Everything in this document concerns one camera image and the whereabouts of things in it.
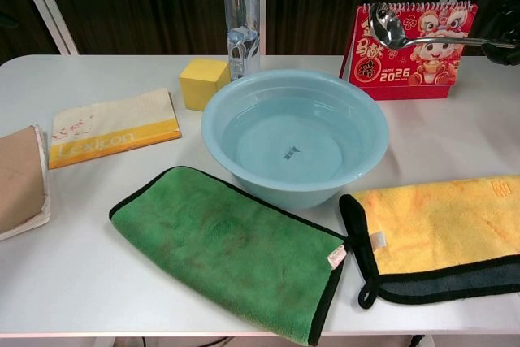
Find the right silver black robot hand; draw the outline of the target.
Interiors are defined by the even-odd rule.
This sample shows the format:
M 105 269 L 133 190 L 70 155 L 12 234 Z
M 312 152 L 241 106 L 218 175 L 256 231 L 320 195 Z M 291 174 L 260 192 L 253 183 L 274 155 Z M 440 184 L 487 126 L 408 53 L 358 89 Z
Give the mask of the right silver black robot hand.
M 490 40 L 519 42 L 519 0 L 503 3 L 496 14 L 486 23 L 482 35 Z M 500 48 L 490 44 L 481 46 L 484 55 L 493 63 L 504 66 L 519 64 L 519 47 Z

